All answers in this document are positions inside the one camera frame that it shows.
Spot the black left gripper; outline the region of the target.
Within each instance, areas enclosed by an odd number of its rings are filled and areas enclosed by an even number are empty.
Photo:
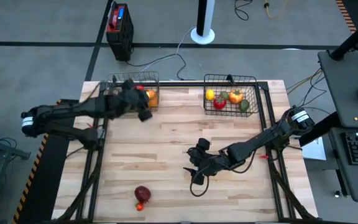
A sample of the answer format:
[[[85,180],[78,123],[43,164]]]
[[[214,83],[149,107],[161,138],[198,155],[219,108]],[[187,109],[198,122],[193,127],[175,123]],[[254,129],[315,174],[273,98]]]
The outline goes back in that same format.
[[[129,103],[129,110],[150,108],[149,99],[150,97],[147,90],[126,90],[126,100]]]

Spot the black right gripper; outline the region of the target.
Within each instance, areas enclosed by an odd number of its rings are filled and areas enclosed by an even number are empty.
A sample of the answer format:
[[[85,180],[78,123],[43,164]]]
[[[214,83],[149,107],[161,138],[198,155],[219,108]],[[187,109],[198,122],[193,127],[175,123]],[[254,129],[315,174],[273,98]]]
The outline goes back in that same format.
[[[199,164],[195,161],[190,159],[191,164],[198,168],[198,170],[203,175],[216,175],[219,172],[219,164],[218,164],[219,156],[211,156],[209,158],[203,159]],[[184,167],[186,171],[188,171],[190,174],[196,174],[197,171],[194,169],[186,168]]]

